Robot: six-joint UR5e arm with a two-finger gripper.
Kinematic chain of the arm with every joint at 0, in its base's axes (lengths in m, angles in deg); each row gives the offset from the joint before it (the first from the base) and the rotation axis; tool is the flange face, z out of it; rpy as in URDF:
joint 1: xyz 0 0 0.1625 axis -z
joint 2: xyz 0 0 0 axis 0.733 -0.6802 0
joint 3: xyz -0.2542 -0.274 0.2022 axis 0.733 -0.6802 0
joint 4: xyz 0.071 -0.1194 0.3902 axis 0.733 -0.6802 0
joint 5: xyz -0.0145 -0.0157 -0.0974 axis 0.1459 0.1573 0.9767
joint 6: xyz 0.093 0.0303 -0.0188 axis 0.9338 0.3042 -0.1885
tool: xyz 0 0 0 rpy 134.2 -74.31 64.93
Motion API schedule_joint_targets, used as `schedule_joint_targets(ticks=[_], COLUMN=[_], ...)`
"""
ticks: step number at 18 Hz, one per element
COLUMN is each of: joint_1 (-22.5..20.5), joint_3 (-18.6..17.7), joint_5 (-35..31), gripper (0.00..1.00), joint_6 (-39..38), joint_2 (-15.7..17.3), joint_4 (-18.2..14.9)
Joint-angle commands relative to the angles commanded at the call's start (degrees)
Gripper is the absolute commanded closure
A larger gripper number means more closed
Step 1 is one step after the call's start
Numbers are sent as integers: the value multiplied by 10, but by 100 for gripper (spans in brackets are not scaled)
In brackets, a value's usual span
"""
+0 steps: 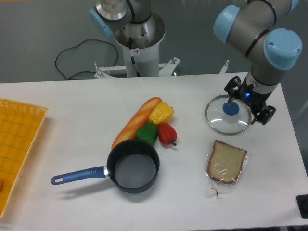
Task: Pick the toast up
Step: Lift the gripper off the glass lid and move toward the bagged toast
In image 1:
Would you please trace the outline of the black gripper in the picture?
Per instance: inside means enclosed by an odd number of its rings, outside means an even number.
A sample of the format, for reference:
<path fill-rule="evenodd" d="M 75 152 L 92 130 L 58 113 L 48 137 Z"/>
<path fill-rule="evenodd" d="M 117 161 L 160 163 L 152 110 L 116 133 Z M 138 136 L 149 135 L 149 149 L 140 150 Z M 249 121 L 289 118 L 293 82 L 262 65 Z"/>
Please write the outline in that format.
<path fill-rule="evenodd" d="M 277 86 L 278 84 L 264 85 L 248 73 L 242 84 L 238 76 L 233 77 L 225 86 L 224 91 L 229 98 L 227 104 L 234 99 L 242 99 L 249 106 L 254 116 L 251 125 L 255 122 L 266 125 L 276 112 L 275 107 L 266 105 L 266 100 Z"/>

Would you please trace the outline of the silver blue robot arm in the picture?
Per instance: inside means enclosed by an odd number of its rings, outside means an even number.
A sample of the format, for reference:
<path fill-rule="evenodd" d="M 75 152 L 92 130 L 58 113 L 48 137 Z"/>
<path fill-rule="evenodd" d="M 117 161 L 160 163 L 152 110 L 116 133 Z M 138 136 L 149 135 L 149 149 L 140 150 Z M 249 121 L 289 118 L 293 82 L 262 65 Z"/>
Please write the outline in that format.
<path fill-rule="evenodd" d="M 252 62 L 245 80 L 234 77 L 225 91 L 230 100 L 239 99 L 250 108 L 254 122 L 270 121 L 275 108 L 266 105 L 266 100 L 302 51 L 302 41 L 295 32 L 270 30 L 297 4 L 296 0 L 250 0 L 244 9 L 227 6 L 215 20 L 214 34 Z M 128 77 L 162 73 L 159 43 L 165 24 L 152 12 L 150 1 L 100 0 L 89 15 L 102 34 L 113 36 L 122 46 Z"/>

